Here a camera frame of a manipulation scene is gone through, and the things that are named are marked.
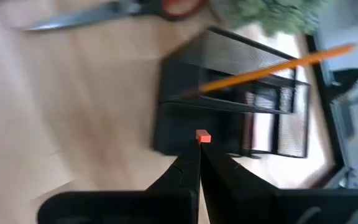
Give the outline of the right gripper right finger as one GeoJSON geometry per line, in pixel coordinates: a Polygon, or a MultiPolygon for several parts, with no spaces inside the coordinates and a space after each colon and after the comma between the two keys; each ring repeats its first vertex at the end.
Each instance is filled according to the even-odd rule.
{"type": "Polygon", "coordinates": [[[279,189],[211,144],[201,183],[211,223],[358,223],[358,189],[279,189]]]}

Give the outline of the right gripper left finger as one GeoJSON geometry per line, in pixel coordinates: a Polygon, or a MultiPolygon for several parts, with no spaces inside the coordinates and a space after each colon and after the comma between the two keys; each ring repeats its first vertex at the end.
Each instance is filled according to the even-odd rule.
{"type": "Polygon", "coordinates": [[[171,166],[145,190],[70,191],[48,198],[38,224],[197,223],[200,145],[188,143],[171,166]]]}

